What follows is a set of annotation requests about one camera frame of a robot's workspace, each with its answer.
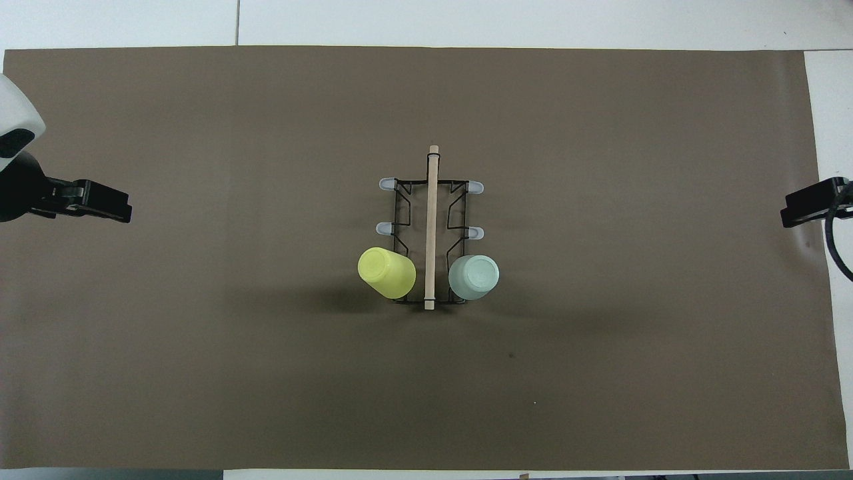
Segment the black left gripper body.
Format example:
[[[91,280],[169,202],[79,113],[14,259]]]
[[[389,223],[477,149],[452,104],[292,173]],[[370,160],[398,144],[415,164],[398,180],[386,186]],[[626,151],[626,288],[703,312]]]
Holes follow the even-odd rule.
[[[1,221],[14,221],[52,192],[39,162],[27,151],[15,156],[1,173]]]

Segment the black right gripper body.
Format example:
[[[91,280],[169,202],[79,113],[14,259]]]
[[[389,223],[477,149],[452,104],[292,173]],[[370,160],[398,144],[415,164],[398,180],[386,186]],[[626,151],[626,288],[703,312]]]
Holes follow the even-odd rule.
[[[852,218],[852,182],[847,177],[834,177],[836,194],[829,206],[829,218]]]

